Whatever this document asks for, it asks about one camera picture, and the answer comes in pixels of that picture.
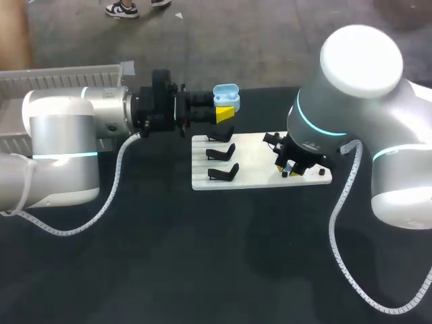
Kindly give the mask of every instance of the shoe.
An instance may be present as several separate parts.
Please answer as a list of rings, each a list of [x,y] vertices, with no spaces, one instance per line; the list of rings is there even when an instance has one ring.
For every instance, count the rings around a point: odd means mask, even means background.
[[[137,18],[140,16],[138,10],[136,9],[135,3],[133,3],[130,8],[127,8],[121,1],[106,7],[105,13],[114,18]]]
[[[151,0],[152,7],[163,7],[169,5],[171,0]]]

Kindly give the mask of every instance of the black tabletop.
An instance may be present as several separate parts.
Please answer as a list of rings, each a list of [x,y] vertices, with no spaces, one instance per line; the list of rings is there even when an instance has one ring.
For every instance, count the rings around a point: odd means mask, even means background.
[[[236,132],[280,131],[296,88],[241,92]],[[431,293],[407,315],[383,315],[334,261],[328,221],[353,154],[326,186],[194,192],[190,137],[151,134],[127,151],[113,204],[70,238],[0,219],[0,323],[430,323]],[[115,153],[100,154],[94,202],[41,209],[62,230],[89,220],[111,189]],[[407,303],[432,265],[432,233],[398,229],[371,210],[366,151],[336,225],[341,254],[377,302]]]

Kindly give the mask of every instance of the robotic arm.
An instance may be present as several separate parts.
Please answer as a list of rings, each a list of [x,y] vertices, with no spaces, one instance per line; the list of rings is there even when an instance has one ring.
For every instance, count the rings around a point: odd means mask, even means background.
[[[321,50],[320,66],[287,118],[285,138],[266,135],[276,165],[302,175],[325,155],[359,139],[373,159],[372,208],[380,220],[432,228],[432,90],[402,78],[402,55],[374,28],[347,26]]]
[[[22,118],[33,160],[0,154],[0,211],[88,202],[99,193],[97,139],[135,130],[138,139],[177,127],[184,137],[192,122],[216,124],[234,115],[230,109],[215,107],[213,92],[186,92],[184,85],[179,91],[166,70],[154,71],[153,85],[138,94],[125,87],[29,92]]]

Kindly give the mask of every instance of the yellow object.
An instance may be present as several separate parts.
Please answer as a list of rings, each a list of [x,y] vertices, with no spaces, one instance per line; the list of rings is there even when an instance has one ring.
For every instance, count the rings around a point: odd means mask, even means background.
[[[216,124],[234,117],[234,107],[216,107]]]

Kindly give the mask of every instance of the white platform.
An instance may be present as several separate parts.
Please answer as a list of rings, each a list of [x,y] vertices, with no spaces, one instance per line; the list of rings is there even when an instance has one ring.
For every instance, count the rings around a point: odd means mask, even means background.
[[[281,137],[286,135],[286,132],[279,133]],[[331,182],[331,173],[328,169],[325,175],[318,174],[322,168],[320,165],[308,169],[303,176],[283,178],[275,165],[277,155],[266,142],[263,142],[264,135],[265,133],[234,134],[229,143],[209,142],[207,136],[192,137],[192,188],[194,190],[233,190],[311,186]],[[226,152],[232,143],[236,144],[236,151],[231,161],[207,159],[206,149]],[[209,179],[208,169],[228,172],[235,163],[240,164],[240,170],[232,182]]]

